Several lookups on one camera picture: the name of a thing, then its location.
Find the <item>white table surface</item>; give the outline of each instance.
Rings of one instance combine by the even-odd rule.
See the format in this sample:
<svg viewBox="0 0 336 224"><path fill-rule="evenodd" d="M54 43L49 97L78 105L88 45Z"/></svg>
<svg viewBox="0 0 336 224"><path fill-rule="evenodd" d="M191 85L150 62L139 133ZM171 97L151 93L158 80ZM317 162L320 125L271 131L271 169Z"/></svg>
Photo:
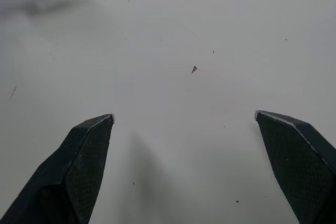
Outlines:
<svg viewBox="0 0 336 224"><path fill-rule="evenodd" d="M114 113L90 223L298 223L254 112L336 144L335 4L0 0L0 215L73 126Z"/></svg>

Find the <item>small dark fragment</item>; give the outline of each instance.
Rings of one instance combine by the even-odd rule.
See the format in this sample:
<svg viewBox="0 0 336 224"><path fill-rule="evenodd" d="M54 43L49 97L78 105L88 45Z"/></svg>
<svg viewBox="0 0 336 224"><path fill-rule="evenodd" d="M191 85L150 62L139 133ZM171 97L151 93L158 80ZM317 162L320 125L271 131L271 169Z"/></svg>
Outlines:
<svg viewBox="0 0 336 224"><path fill-rule="evenodd" d="M193 71L191 71L191 73L195 72L196 70L197 70L197 67L194 66Z"/></svg>

